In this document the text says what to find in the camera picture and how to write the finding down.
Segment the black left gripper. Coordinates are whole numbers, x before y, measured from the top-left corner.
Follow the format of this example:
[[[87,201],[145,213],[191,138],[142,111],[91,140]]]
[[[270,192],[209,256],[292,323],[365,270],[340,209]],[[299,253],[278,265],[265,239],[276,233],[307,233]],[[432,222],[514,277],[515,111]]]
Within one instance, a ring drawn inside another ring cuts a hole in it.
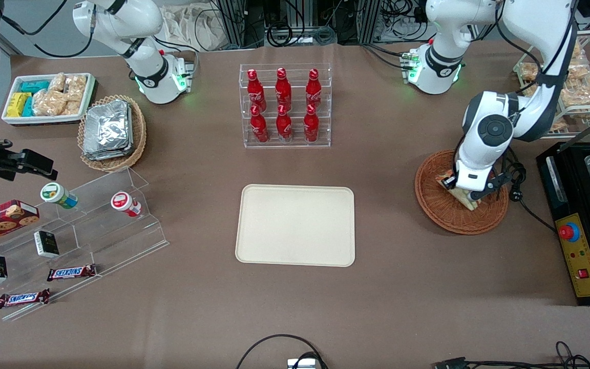
[[[454,195],[457,199],[465,201],[481,201],[482,198],[498,192],[501,187],[511,181],[511,174],[501,173],[495,177],[489,178],[486,186],[482,191],[468,191],[456,186],[456,177],[450,173],[449,176],[441,176],[441,185]]]

